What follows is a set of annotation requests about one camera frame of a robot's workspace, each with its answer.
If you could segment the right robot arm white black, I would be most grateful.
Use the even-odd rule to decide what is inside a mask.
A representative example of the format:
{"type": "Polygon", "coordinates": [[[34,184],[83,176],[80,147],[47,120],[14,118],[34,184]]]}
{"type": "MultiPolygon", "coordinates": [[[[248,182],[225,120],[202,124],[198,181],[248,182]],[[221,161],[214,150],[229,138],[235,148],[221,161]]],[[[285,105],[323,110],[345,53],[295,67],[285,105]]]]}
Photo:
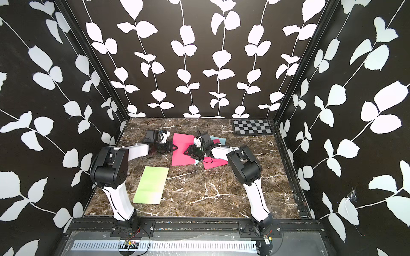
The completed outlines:
{"type": "Polygon", "coordinates": [[[220,143],[197,147],[195,144],[188,146],[184,151],[195,160],[205,160],[211,157],[214,160],[227,161],[236,179],[241,183],[247,193],[254,226],[263,231],[271,227],[273,216],[264,199],[261,184],[262,166],[248,146],[229,147],[220,143]]]}

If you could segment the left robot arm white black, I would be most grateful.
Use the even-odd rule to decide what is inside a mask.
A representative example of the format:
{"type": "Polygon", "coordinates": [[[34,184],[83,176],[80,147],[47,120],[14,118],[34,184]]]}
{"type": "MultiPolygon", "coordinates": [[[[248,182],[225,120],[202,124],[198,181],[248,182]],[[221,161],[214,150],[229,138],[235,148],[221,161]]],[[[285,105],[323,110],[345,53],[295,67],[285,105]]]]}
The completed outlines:
{"type": "Polygon", "coordinates": [[[128,162],[175,151],[178,147],[168,140],[169,137],[167,130],[147,130],[141,143],[126,147],[103,147],[92,161],[91,181],[105,192],[113,210],[115,228],[132,228],[136,218],[126,190],[128,162]]]}

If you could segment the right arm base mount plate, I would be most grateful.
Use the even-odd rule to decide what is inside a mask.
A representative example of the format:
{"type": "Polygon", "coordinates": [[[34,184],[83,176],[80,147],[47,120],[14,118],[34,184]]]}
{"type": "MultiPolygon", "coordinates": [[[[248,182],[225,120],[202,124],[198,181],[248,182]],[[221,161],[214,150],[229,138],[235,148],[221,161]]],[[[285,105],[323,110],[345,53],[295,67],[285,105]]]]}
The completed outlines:
{"type": "Polygon", "coordinates": [[[283,233],[279,223],[275,219],[266,219],[257,222],[254,219],[238,221],[238,231],[240,237],[251,239],[281,238],[283,233]]]}

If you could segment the yellow-green paper sheet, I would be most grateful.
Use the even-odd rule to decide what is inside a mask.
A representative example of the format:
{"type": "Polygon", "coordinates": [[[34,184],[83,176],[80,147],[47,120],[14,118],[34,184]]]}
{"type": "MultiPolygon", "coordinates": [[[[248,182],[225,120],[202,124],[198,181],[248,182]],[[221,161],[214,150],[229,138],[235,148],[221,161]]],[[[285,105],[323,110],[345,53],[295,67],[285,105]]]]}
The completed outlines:
{"type": "Polygon", "coordinates": [[[168,167],[146,166],[132,202],[159,205],[168,171],[168,167]]]}

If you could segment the pink paper sheet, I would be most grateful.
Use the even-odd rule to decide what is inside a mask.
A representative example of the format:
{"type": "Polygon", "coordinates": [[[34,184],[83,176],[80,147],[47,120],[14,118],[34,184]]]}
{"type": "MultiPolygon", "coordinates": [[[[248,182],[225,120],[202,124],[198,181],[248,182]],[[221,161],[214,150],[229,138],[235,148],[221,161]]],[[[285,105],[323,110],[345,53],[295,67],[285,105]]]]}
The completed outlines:
{"type": "Polygon", "coordinates": [[[194,136],[187,134],[174,133],[173,145],[177,146],[177,149],[173,152],[172,166],[185,166],[195,163],[195,159],[192,159],[189,155],[184,155],[184,152],[194,143],[194,136]]]}
{"type": "Polygon", "coordinates": [[[212,157],[205,157],[202,162],[204,164],[205,170],[223,165],[228,165],[228,161],[222,159],[214,159],[212,157]]]}

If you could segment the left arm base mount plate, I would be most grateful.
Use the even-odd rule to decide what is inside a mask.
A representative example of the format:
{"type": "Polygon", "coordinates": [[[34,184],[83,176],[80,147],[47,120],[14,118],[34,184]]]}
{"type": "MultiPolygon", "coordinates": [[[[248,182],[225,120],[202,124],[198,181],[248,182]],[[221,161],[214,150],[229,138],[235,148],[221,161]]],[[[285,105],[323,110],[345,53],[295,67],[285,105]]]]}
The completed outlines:
{"type": "Polygon", "coordinates": [[[137,239],[142,237],[153,237],[155,220],[138,218],[129,221],[114,220],[111,237],[123,239],[137,239]]]}

